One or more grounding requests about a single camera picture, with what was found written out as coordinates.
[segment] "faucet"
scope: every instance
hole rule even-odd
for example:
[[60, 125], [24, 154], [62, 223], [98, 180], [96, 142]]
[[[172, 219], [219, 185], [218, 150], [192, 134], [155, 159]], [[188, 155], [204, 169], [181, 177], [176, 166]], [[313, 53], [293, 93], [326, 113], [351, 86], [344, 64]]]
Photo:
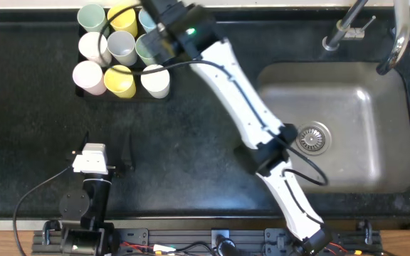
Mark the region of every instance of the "faucet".
[[[333, 31], [329, 36], [322, 40], [325, 50], [337, 50], [340, 41], [345, 38], [350, 30], [350, 24], [355, 20], [357, 14], [363, 9], [368, 0], [357, 0], [355, 4], [346, 13], [342, 20], [336, 23]], [[387, 74], [399, 62], [406, 50], [410, 38], [410, 13], [408, 0], [393, 0], [396, 19], [396, 34], [394, 46], [387, 57], [387, 60], [378, 64], [376, 71], [380, 75]]]

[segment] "wooden floor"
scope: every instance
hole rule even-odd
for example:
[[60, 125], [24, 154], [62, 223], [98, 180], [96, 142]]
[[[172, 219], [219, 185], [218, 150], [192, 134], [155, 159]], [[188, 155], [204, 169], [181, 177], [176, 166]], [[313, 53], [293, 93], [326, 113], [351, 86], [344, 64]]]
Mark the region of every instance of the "wooden floor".
[[[33, 232], [19, 232], [22, 247], [30, 255]], [[384, 249], [398, 256], [410, 256], [410, 230], [382, 231]], [[0, 255], [19, 255], [11, 231], [0, 231]]]

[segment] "drain strainer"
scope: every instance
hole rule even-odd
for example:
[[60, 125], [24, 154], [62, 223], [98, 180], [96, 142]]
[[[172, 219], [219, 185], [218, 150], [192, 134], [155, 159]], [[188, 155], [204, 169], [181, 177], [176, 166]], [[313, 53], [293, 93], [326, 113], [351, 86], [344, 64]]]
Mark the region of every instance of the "drain strainer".
[[332, 137], [325, 125], [311, 122], [300, 127], [297, 145], [301, 151], [310, 155], [318, 155], [327, 150]]

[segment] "countertop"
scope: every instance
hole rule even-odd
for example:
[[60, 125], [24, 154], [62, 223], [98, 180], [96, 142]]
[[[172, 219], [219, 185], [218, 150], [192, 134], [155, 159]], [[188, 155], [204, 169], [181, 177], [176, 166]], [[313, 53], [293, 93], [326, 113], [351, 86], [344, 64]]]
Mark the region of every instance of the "countertop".
[[[378, 19], [363, 41], [335, 53], [321, 40], [342, 9], [219, 9], [249, 80], [271, 63], [383, 60], [392, 47], [393, 11], [365, 9], [356, 21]], [[84, 134], [117, 149], [132, 135], [135, 172], [113, 180], [109, 219], [201, 216], [280, 217], [262, 180], [237, 164], [240, 137], [221, 103], [190, 69], [171, 71], [167, 102], [91, 102], [74, 93], [78, 57], [76, 10], [0, 11], [0, 219], [16, 202], [69, 163], [65, 154]], [[410, 46], [396, 68], [406, 81], [410, 107]], [[83, 177], [68, 172], [29, 196], [19, 215], [58, 218], [66, 191]], [[324, 218], [410, 217], [410, 189], [395, 194], [308, 194]]]

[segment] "stainless steel sink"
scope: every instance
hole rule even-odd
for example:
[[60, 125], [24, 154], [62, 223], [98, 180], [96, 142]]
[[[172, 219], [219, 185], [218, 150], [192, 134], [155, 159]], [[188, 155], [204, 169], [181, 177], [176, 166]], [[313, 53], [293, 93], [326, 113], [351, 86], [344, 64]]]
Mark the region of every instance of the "stainless steel sink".
[[[259, 76], [262, 100], [299, 136], [293, 146], [327, 174], [307, 192], [395, 193], [410, 187], [410, 119], [401, 76], [376, 63], [277, 63]], [[297, 156], [294, 169], [320, 177]]]

